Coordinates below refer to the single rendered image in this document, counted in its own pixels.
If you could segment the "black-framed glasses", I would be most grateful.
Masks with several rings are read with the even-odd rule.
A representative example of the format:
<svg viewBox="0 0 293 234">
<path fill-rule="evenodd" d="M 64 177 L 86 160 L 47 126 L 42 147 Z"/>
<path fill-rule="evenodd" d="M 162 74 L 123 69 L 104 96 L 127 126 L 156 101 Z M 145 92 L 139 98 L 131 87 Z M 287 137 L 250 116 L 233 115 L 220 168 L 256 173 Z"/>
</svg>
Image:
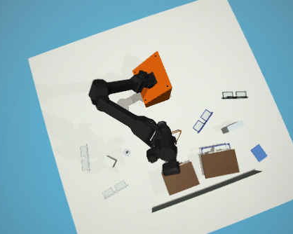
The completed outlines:
<svg viewBox="0 0 293 234">
<path fill-rule="evenodd" d="M 238 98 L 247 98 L 247 92 L 236 92 L 236 96 L 233 96 L 233 91 L 222 92 L 222 99 L 238 99 Z"/>
</svg>

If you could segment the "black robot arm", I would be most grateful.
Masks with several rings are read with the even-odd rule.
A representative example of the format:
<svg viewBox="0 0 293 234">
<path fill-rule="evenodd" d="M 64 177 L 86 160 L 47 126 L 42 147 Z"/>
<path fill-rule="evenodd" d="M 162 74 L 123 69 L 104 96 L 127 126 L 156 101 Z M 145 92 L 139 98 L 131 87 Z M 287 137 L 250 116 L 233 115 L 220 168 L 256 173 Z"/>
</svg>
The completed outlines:
<svg viewBox="0 0 293 234">
<path fill-rule="evenodd" d="M 142 92 L 143 88 L 152 88 L 156 84 L 157 80 L 153 72 L 148 74 L 146 71 L 139 70 L 139 73 L 130 79 L 112 82 L 106 82 L 99 78 L 94 79 L 89 92 L 89 98 L 98 111 L 103 111 L 127 125 L 135 136 L 150 147 L 146 151 L 146 157 L 150 163 L 155 163 L 158 159 L 169 161 L 175 157 L 171 129 L 165 121 L 156 123 L 151 118 L 131 113 L 111 101 L 108 96 L 127 90 L 139 93 Z M 152 140 L 150 140 L 151 138 Z"/>
</svg>

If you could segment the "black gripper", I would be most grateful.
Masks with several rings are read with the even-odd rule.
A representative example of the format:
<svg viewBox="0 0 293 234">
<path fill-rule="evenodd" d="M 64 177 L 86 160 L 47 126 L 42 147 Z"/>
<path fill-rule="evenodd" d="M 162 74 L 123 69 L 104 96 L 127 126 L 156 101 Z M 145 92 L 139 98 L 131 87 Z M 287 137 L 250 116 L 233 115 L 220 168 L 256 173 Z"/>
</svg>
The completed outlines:
<svg viewBox="0 0 293 234">
<path fill-rule="evenodd" d="M 179 161 L 177 161 L 177 140 L 176 137 L 173 137 L 173 143 L 174 143 L 174 148 L 175 148 L 175 157 L 172 160 L 166 161 L 168 163 L 164 163 L 162 165 L 163 168 L 163 176 L 168 176 L 168 175 L 172 175 L 172 174 L 179 174 L 180 171 L 180 166 L 179 166 Z"/>
</svg>

